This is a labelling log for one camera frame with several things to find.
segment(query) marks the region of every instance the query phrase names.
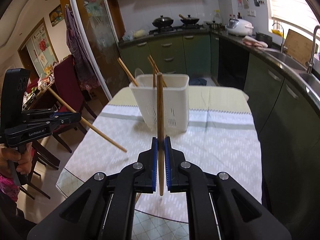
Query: stainless steel sink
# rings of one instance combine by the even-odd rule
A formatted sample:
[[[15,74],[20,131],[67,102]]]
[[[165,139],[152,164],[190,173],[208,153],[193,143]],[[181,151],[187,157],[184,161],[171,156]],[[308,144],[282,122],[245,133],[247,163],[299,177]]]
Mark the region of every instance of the stainless steel sink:
[[[300,73],[299,75],[320,96],[320,81],[312,74]]]
[[[292,57],[290,57],[290,56],[288,56],[286,54],[281,53],[278,50],[265,49],[264,51],[266,53],[268,53],[269,55],[275,57],[276,59],[278,59],[282,63],[286,64],[290,68],[297,69],[297,70],[302,70],[302,71],[306,70],[306,68],[304,68],[298,61],[296,61],[295,59],[293,59]]]

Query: black countertop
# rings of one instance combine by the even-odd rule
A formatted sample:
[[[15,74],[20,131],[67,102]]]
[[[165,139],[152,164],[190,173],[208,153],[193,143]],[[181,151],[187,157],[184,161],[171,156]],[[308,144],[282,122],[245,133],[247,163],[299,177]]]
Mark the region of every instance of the black countertop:
[[[198,30],[183,30],[183,31],[177,31],[173,33],[164,33],[164,34],[157,34],[157,35],[147,35],[143,36],[141,38],[134,39],[132,41],[123,41],[122,39],[119,41],[119,48],[125,48],[132,45],[140,44],[146,41],[151,41],[153,39],[160,39],[160,38],[167,38],[177,35],[197,35],[197,34],[205,34],[205,33],[211,33],[214,36],[222,39],[226,39],[227,41],[230,41],[238,46],[241,46],[242,48],[248,50],[250,53],[273,67],[276,71],[278,71],[281,75],[283,75],[286,79],[290,81],[292,85],[294,85],[297,90],[305,97],[305,99],[310,103],[310,105],[313,107],[313,109],[316,111],[318,116],[320,117],[320,95],[317,95],[311,87],[304,82],[304,80],[299,76],[299,72],[296,70],[293,70],[292,68],[288,67],[285,64],[282,64],[269,54],[263,51],[263,49],[259,49],[257,47],[252,47],[245,45],[242,42],[243,37],[237,37],[234,35],[228,35],[225,31],[215,31],[211,29],[198,29]],[[319,76],[320,73],[316,73],[316,70],[314,69],[313,72],[315,72],[315,76]]]

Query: stove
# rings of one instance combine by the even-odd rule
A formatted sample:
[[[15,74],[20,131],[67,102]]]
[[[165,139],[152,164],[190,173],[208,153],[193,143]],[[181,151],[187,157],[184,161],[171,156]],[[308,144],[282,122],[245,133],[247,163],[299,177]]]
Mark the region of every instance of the stove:
[[[158,28],[155,30],[151,30],[149,32],[150,35],[159,35],[164,33],[175,33],[175,32],[183,32],[184,30],[205,30],[205,28],[202,25],[199,24],[187,24],[187,25],[181,25],[181,26],[168,26],[163,28]]]

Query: window blind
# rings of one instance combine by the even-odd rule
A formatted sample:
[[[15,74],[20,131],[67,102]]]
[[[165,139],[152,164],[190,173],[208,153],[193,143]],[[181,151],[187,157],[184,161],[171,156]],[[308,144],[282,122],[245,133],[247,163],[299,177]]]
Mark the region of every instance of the window blind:
[[[316,16],[305,0],[270,0],[272,18],[296,25],[313,33],[319,25]]]

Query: metal rivet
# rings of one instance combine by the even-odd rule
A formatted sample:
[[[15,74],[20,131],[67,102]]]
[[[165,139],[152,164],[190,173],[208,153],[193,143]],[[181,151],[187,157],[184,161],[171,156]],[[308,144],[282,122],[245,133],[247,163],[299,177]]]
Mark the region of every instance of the metal rivet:
[[[191,167],[191,164],[189,162],[182,162],[180,165],[181,165],[182,168],[185,168],[185,169]]]
[[[94,175],[95,180],[102,180],[104,178],[104,174],[102,172],[98,172]]]
[[[132,166],[134,169],[140,170],[143,167],[143,164],[142,163],[134,163]]]
[[[219,173],[219,178],[223,179],[223,180],[229,179],[229,174],[226,173],[226,172],[220,172]]]

